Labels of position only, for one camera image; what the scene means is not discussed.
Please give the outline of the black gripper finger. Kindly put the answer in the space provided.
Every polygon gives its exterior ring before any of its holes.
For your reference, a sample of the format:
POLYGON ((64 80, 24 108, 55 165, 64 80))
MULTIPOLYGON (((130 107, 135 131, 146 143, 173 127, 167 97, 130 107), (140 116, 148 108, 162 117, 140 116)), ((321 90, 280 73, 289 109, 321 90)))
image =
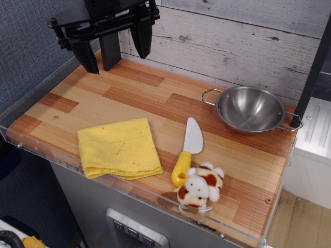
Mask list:
POLYGON ((147 7, 136 7, 132 10, 134 25, 130 28, 134 46, 141 59, 145 59, 151 52, 152 19, 147 7))
POLYGON ((69 39, 69 44, 76 57, 88 73, 98 74, 99 69, 96 57, 89 41, 69 39))

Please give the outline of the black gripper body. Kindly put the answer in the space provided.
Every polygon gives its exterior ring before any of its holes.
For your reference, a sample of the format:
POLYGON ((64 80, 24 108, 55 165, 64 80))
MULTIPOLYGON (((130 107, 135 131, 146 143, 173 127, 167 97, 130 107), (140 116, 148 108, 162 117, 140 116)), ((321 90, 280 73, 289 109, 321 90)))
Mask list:
POLYGON ((61 48, 69 48, 69 40, 90 41, 126 29, 143 34, 160 18, 155 1, 74 1, 65 10, 52 16, 47 25, 56 34, 61 48))

